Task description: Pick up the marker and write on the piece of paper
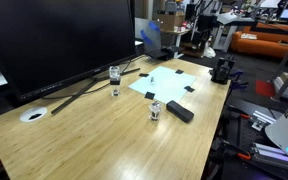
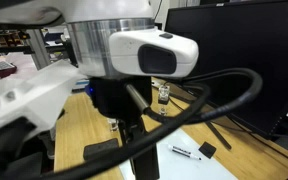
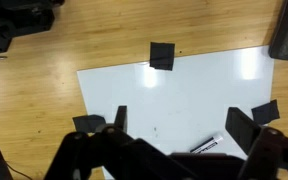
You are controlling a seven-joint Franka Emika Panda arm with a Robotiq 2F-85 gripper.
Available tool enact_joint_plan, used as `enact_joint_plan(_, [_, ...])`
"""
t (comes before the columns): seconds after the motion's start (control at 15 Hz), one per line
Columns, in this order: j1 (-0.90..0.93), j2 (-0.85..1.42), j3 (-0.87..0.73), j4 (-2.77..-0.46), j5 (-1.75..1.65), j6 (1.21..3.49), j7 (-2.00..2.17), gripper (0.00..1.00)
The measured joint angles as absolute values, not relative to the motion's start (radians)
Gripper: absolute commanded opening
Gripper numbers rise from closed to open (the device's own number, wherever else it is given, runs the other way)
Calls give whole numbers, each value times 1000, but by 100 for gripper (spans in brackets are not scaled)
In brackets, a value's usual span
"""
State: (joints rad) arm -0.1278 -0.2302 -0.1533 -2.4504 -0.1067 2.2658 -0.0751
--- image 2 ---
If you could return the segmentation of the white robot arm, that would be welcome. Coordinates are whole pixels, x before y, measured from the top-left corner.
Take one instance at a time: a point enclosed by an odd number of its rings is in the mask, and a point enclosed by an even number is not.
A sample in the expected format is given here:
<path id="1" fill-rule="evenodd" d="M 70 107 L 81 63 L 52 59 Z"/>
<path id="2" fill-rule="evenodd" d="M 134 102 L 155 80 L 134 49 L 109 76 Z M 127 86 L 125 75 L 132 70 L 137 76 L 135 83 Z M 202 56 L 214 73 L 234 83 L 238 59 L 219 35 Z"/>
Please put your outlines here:
<path id="1" fill-rule="evenodd" d="M 66 23 L 77 66 L 60 60 L 0 95 L 0 130 L 23 118 L 26 140 L 55 126 L 75 83 L 87 77 L 185 77 L 199 47 L 157 29 L 149 0 L 0 0 L 0 25 L 40 29 Z"/>

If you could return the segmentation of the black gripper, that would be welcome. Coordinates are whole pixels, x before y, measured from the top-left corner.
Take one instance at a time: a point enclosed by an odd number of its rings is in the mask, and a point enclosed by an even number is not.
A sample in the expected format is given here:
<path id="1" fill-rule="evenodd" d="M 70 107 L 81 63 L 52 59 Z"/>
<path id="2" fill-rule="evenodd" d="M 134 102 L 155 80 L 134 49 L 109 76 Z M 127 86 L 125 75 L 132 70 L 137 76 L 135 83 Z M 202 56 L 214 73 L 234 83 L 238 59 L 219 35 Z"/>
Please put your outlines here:
<path id="1" fill-rule="evenodd" d="M 130 84 L 148 104 L 152 103 L 150 77 L 128 77 L 120 80 L 91 78 L 89 96 L 93 106 L 105 117 L 136 121 L 142 112 L 126 90 Z"/>

